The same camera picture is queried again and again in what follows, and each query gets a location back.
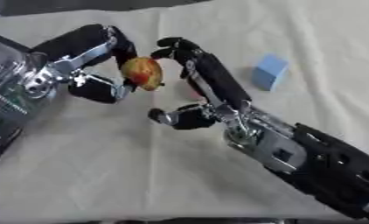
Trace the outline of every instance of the robotic arm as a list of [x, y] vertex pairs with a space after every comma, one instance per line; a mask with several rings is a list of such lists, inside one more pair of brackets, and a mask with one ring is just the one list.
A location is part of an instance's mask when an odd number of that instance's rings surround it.
[[207, 99], [149, 117], [176, 130], [226, 126], [224, 138], [234, 149], [265, 166], [297, 190], [355, 219], [369, 219], [369, 156], [321, 131], [292, 126], [258, 109], [219, 60], [183, 38], [164, 38], [152, 58], [176, 60], [182, 79]]
[[116, 85], [83, 70], [111, 57], [118, 67], [136, 57], [133, 43], [114, 26], [86, 25], [32, 49], [0, 36], [0, 156], [61, 85], [102, 103], [135, 91], [130, 80]]

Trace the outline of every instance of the white tablecloth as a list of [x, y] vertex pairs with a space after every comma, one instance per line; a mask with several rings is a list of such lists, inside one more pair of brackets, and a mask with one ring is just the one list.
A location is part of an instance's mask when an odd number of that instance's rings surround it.
[[[191, 39], [223, 61], [258, 107], [369, 153], [369, 0], [211, 1], [3, 17], [0, 34], [34, 46], [94, 23], [118, 26], [140, 55], [162, 37]], [[289, 62], [272, 93], [250, 82], [265, 53]], [[0, 160], [0, 221], [343, 217], [225, 146], [219, 125], [173, 131], [150, 122], [151, 108], [189, 103], [178, 91], [180, 67], [162, 65], [166, 87], [114, 106], [60, 95]], [[119, 74], [113, 61], [94, 70]]]

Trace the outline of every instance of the robot finger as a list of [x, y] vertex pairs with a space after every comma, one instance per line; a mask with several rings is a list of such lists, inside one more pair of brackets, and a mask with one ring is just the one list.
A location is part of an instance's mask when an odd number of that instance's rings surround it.
[[157, 41], [157, 45], [160, 47], [174, 47], [185, 51], [194, 51], [200, 49], [198, 45], [184, 38], [162, 38]]
[[169, 125], [175, 130], [209, 128], [216, 123], [216, 119], [205, 115], [203, 106], [198, 104], [187, 105], [170, 113], [160, 108], [153, 108], [148, 117], [157, 123]]

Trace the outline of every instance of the black robotic finger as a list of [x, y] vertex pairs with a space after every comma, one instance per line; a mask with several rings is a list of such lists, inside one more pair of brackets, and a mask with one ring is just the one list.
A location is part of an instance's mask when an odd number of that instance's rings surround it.
[[175, 48], [164, 48], [153, 52], [150, 57], [155, 60], [159, 59], [172, 59], [176, 60], [181, 66], [185, 67], [188, 60], [193, 60], [195, 55], [192, 52], [188, 52]]
[[126, 36], [116, 27], [105, 27], [101, 24], [89, 24], [82, 26], [79, 29], [65, 33], [57, 38], [48, 40], [31, 49], [31, 52], [45, 53], [48, 60], [59, 60], [64, 56], [71, 58], [102, 45], [109, 41], [110, 35], [116, 38], [116, 45], [111, 52], [97, 57], [89, 61], [85, 67], [90, 67], [108, 60], [115, 56], [120, 67], [127, 60], [136, 57], [136, 48]]
[[162, 38], [157, 41], [157, 45], [160, 47], [174, 47], [181, 50], [193, 51], [198, 50], [200, 47], [191, 41], [184, 38]]
[[50, 61], [55, 61], [66, 55], [80, 55], [107, 40], [108, 33], [101, 24], [89, 24], [36, 45], [31, 51], [45, 53]]
[[175, 130], [209, 128], [216, 123], [216, 119], [206, 117], [202, 108], [197, 104], [184, 106], [170, 113], [154, 108], [149, 112], [148, 117], [157, 123], [170, 125]]
[[110, 79], [97, 75], [85, 75], [74, 78], [68, 86], [73, 96], [86, 98], [95, 102], [116, 103], [116, 88]]
[[115, 56], [118, 67], [121, 68], [126, 61], [137, 57], [137, 51], [134, 43], [129, 41], [123, 32], [115, 26], [111, 26], [111, 28], [115, 31], [115, 37], [118, 40], [112, 54]]

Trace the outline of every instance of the blue cube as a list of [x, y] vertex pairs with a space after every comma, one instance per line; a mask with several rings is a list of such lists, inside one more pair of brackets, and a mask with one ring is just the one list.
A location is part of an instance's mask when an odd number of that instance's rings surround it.
[[260, 89], [271, 91], [281, 81], [288, 62], [274, 54], [266, 55], [253, 71], [252, 81]]

